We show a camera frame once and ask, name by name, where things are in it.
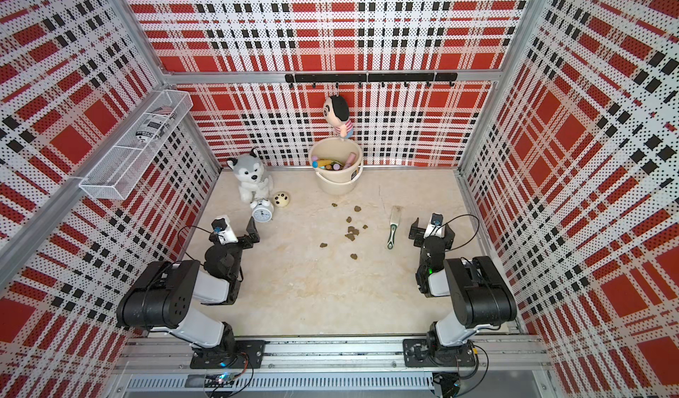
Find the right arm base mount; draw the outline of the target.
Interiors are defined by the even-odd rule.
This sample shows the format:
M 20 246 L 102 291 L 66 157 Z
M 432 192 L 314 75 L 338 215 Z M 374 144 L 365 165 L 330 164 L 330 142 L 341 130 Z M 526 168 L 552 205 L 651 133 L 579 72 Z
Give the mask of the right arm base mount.
M 444 346 L 440 343 L 432 323 L 424 337 L 406 339 L 402 342 L 404 363 L 408 368 L 473 369 L 477 366 L 477 354 L 469 341 L 462 345 Z

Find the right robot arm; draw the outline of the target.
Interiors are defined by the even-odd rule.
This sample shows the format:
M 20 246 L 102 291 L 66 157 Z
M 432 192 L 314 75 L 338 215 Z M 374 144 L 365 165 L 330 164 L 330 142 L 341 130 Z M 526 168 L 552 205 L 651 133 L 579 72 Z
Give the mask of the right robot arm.
M 419 249 L 415 273 L 418 290 L 428 298 L 449 297 L 453 309 L 431 324 L 427 348 L 449 351 L 483 330 L 496 330 L 516 319 L 514 295 L 489 256 L 448 258 L 455 233 L 440 214 L 426 227 L 415 221 L 408 238 Z

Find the purple square trowel pink handle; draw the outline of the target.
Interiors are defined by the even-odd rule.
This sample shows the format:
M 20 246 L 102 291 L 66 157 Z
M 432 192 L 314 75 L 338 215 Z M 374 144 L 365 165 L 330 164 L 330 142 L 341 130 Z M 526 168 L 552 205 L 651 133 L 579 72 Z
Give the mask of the purple square trowel pink handle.
M 357 159 L 357 155 L 354 152 L 350 153 L 347 160 L 346 160 L 346 163 L 344 164 L 344 167 L 350 168 L 350 166 L 353 166 L 356 159 Z

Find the white brush green handle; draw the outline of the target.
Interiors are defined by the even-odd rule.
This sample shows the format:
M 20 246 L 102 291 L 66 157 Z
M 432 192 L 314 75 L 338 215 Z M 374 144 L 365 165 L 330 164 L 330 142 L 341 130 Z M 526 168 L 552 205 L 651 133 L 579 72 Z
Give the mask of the white brush green handle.
M 395 236 L 398 226 L 401 221 L 401 206 L 394 205 L 391 212 L 390 222 L 389 222 L 389 237 L 387 239 L 387 249 L 393 249 L 395 244 Z

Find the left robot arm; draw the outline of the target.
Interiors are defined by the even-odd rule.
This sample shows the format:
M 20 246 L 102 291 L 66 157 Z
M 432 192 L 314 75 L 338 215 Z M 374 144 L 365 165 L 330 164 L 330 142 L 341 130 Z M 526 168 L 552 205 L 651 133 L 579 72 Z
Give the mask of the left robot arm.
M 121 299 L 118 323 L 170 334 L 197 351 L 233 354 L 233 327 L 207 316 L 192 302 L 205 306 L 235 303 L 244 281 L 242 253 L 260 242 L 256 221 L 250 219 L 246 233 L 238 236 L 228 217 L 214 219 L 210 242 L 203 261 L 149 264 Z

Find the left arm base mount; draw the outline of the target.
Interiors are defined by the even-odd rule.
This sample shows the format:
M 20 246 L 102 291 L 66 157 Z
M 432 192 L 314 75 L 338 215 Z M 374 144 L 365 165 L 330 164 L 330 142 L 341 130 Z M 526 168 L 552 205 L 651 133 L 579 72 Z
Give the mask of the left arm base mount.
M 237 340 L 233 327 L 223 322 L 224 332 L 216 347 L 194 348 L 190 368 L 202 369 L 259 369 L 265 355 L 266 341 Z

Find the green trowel yellow handle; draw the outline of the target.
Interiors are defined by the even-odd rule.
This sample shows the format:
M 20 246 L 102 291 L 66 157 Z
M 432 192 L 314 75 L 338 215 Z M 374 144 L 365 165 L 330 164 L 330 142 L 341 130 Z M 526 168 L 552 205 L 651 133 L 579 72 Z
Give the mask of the green trowel yellow handle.
M 331 160 L 331 159 L 319 159 L 318 164 L 314 164 L 316 168 L 321 168 L 325 169 L 327 166 L 330 167 L 331 170 L 333 170 L 333 165 L 335 164 L 340 164 L 337 161 Z

